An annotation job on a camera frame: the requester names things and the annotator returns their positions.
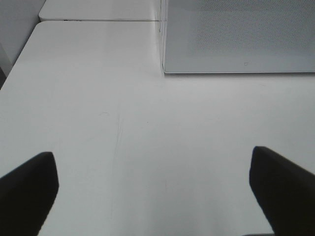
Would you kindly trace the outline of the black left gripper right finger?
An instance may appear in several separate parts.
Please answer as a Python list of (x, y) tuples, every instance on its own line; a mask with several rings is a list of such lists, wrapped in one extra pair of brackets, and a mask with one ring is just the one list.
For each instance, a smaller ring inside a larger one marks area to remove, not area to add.
[(276, 236), (315, 234), (315, 176), (267, 147), (254, 147), (249, 184)]

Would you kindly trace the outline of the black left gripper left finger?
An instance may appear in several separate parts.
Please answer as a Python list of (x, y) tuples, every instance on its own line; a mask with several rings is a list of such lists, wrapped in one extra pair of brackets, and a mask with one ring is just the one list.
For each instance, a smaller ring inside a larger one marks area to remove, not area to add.
[(57, 196), (59, 179), (52, 152), (42, 152), (0, 179), (0, 234), (39, 234)]

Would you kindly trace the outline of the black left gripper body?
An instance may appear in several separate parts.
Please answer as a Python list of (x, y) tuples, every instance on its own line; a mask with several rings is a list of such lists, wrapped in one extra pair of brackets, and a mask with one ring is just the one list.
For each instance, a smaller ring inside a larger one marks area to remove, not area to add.
[(242, 236), (275, 236), (274, 233), (250, 233)]

